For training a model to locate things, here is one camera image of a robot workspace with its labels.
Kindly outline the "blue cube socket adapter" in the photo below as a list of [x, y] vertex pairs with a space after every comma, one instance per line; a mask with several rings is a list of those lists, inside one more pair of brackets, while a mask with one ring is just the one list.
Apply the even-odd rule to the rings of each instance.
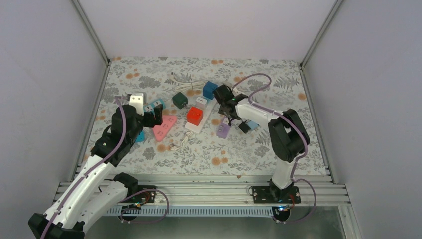
[[216, 83], [207, 81], [203, 86], [203, 97], [213, 100], [214, 99], [214, 90], [218, 87]]

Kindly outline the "white multicolour power strip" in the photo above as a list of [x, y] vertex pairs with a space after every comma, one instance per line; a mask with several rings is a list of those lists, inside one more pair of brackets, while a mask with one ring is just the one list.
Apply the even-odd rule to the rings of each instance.
[[216, 108], [216, 105], [217, 100], [210, 100], [202, 95], [188, 97], [185, 129], [199, 134], [206, 125], [211, 113]]

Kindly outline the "red cube socket adapter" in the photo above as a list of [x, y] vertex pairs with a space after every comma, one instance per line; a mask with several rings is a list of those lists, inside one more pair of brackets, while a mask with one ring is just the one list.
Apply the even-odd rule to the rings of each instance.
[[198, 126], [203, 119], [203, 110], [192, 106], [187, 113], [187, 122]]

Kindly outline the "dark green cube adapter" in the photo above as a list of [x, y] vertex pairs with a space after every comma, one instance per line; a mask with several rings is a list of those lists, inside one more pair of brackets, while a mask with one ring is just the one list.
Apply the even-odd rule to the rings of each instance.
[[172, 102], [178, 109], [182, 109], [188, 104], [188, 98], [182, 92], [178, 92], [172, 97]]

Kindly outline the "black power adapter with cord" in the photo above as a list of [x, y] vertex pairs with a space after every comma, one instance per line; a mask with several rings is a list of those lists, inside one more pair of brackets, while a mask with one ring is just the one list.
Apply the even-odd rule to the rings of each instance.
[[250, 126], [245, 121], [243, 121], [238, 127], [244, 134], [247, 134], [251, 131]]

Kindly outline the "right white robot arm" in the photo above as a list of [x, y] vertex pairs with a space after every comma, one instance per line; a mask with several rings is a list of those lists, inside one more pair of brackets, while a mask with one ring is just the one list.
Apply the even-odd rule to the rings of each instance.
[[272, 149], [278, 158], [269, 195], [274, 202], [283, 202], [293, 189], [294, 171], [298, 160], [307, 154], [310, 142], [298, 113], [293, 109], [282, 113], [269, 109], [245, 94], [234, 95], [227, 85], [217, 87], [213, 95], [220, 104], [219, 113], [229, 121], [247, 119], [268, 127]]

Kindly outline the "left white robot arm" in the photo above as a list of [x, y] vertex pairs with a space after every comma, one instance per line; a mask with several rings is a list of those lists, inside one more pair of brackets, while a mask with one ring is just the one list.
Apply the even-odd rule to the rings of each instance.
[[153, 202], [156, 188], [141, 188], [138, 180], [119, 173], [97, 196], [92, 194], [130, 152], [144, 127], [161, 125], [162, 104], [143, 115], [131, 105], [119, 105], [112, 123], [99, 138], [77, 178], [44, 213], [33, 214], [28, 225], [37, 239], [83, 239], [90, 227], [112, 206]]

